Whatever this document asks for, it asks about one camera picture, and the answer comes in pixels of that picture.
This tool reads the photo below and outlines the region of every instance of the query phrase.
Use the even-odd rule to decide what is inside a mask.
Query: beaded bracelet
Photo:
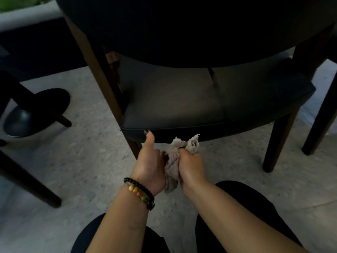
[[[127,182],[131,183],[131,185],[129,185],[129,191],[135,193],[136,196],[139,197],[141,201],[146,204],[147,209],[151,211],[154,208],[154,196],[151,194],[151,192],[145,186],[143,186],[141,183],[137,182],[134,179],[126,177],[124,179],[124,183]]]

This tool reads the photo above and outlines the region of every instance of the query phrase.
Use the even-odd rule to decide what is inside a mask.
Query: black pants
[[[231,195],[259,219],[278,230],[298,245],[301,245],[292,230],[290,230],[287,224],[279,216],[274,205],[258,191],[236,181],[222,181],[216,185]],[[85,253],[104,215],[105,214],[102,214],[99,217],[96,217],[83,229],[77,237],[71,253]],[[213,252],[226,252],[200,215],[198,215],[196,219],[196,246],[198,253],[209,252],[210,249]],[[146,227],[142,252],[166,253],[169,252],[169,249],[164,238],[160,237],[149,227]]]

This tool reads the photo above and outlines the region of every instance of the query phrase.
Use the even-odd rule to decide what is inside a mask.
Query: cloth
[[[180,148],[185,148],[191,154],[195,154],[198,152],[199,147],[199,134],[193,136],[190,140],[183,141],[179,138],[175,138],[170,147],[166,151],[166,155],[168,156],[168,161],[165,165],[165,176],[166,176],[166,185],[165,185],[165,193],[170,193],[175,190],[178,186],[178,182],[181,180],[179,174],[179,159],[180,159]]]
[[[222,181],[217,183],[216,186],[227,192],[242,206],[244,206],[247,210],[257,216],[267,225],[271,226],[298,245],[302,246],[296,235],[279,216],[274,205],[258,191],[237,181]],[[71,249],[71,253],[86,252],[92,238],[94,237],[99,225],[101,224],[103,217],[104,214],[96,217],[83,229],[83,231],[77,237]],[[200,215],[198,215],[196,219],[196,247],[198,253],[226,253],[225,249],[221,246],[218,239],[208,228]],[[141,252],[168,253],[169,249],[166,245],[164,238],[160,237],[149,227],[146,227]]]

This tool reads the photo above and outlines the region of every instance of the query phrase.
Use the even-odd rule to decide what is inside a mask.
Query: speckled floor
[[[87,67],[23,84],[34,92],[60,87],[71,94],[65,113],[73,122],[71,128],[55,123],[22,139],[0,132],[0,138],[9,140],[1,150],[63,203],[53,209],[0,178],[0,251],[70,252],[79,232],[107,210],[123,178],[131,173],[135,158]],[[201,143],[209,180],[248,184],[275,204],[308,250],[337,252],[337,135],[327,135],[318,151],[307,157],[301,146],[309,127],[296,120],[274,172],[266,174],[261,163],[271,129],[266,125]],[[178,188],[156,197],[148,226],[165,237],[172,253],[196,252],[196,215]]]

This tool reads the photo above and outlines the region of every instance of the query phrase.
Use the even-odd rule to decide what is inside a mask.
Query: dish towel
[[[183,141],[179,138],[175,138],[170,147],[167,149],[165,155],[168,156],[168,161],[165,165],[165,176],[166,176],[166,185],[165,185],[165,193],[170,193],[175,190],[178,186],[178,182],[181,180],[178,164],[180,148],[185,148],[191,154],[195,154],[198,152],[199,142],[198,142],[199,134],[193,136],[190,140]]]

